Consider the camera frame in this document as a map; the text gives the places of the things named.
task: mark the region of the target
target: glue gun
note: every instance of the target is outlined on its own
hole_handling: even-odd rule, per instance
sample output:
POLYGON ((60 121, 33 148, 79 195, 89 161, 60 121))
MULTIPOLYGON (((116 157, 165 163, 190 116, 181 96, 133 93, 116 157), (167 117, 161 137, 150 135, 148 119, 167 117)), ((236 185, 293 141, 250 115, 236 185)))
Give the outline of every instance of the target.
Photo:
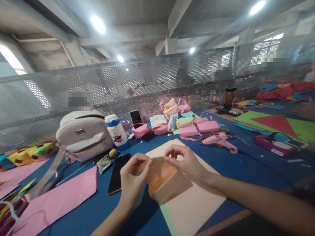
POLYGON ((236 154, 238 152, 238 149, 226 140, 227 140, 227 135, 226 133, 222 132, 222 133, 219 133, 219 134, 216 134, 209 138, 204 139, 202 143, 205 145, 216 143, 219 146, 219 148, 225 146, 230 150, 231 153, 236 154))

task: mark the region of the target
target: blue paper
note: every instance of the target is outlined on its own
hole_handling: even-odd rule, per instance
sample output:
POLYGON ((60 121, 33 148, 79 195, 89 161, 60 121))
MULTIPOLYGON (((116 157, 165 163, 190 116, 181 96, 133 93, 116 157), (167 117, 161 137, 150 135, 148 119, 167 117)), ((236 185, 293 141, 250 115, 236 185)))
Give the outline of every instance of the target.
MULTIPOLYGON (((262 135, 266 135, 266 136, 271 135, 271 133, 263 132, 263 131, 260 131, 260 130, 257 130, 257 129, 254 129, 254 128, 242 125, 242 124, 235 124, 235 125, 240 127, 240 128, 242 128, 242 129, 245 129, 247 131, 258 132, 258 133, 261 133, 262 135)), ((283 135, 283 134, 276 134, 275 135, 275 140, 278 140, 278 141, 281 141, 281 142, 287 142, 290 139, 287 136, 283 135)))
POLYGON ((259 89, 266 89, 265 92, 269 92, 269 91, 271 91, 277 87, 278 87, 277 82, 267 83, 267 84, 263 84, 263 85, 258 86, 259 89))
POLYGON ((272 105, 272 106, 252 106, 252 107, 263 107, 263 108, 271 108, 271 109, 282 109, 284 106, 280 105, 272 105))
POLYGON ((254 104, 255 104, 255 102, 253 102, 253 101, 246 103, 246 105, 254 105, 254 104))

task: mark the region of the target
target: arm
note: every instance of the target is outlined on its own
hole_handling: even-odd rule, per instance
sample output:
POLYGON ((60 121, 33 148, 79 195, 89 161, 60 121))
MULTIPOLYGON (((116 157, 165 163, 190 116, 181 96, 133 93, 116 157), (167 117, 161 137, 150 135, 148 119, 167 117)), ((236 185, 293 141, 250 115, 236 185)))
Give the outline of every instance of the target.
POLYGON ((275 225, 299 235, 315 235, 315 208, 312 205, 272 189, 211 173, 189 147, 172 145, 164 155, 166 161, 192 179, 218 190, 275 225), (176 160, 177 155, 183 156, 183 161, 176 160))
POLYGON ((97 227, 91 236, 116 235, 135 209, 146 177, 150 173, 152 161, 148 161, 144 171, 137 176, 139 165, 150 157, 137 153, 120 170, 121 197, 113 212, 97 227))

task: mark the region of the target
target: thermos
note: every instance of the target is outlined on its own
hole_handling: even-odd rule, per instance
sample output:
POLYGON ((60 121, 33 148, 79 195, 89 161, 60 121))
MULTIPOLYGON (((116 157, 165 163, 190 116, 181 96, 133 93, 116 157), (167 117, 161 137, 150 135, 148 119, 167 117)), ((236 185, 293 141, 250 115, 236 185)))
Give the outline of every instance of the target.
POLYGON ((122 127, 121 122, 116 115, 109 115, 105 117, 105 123, 107 125, 107 130, 112 137, 117 149, 119 151, 124 151, 129 148, 129 140, 122 127))

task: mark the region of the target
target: concrete ceiling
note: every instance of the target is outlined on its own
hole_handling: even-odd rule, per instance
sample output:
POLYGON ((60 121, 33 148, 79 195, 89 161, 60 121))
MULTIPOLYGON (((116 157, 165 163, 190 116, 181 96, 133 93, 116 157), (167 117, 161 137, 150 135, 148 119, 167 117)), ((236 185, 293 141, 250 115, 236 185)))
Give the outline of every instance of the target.
POLYGON ((257 2, 0 0, 0 31, 18 43, 35 71, 46 71, 117 61, 117 55, 129 60, 232 46, 249 26, 253 40, 298 23, 313 26, 315 0, 266 0, 265 8, 249 17, 257 2), (94 29, 93 15, 104 22, 104 34, 94 29))

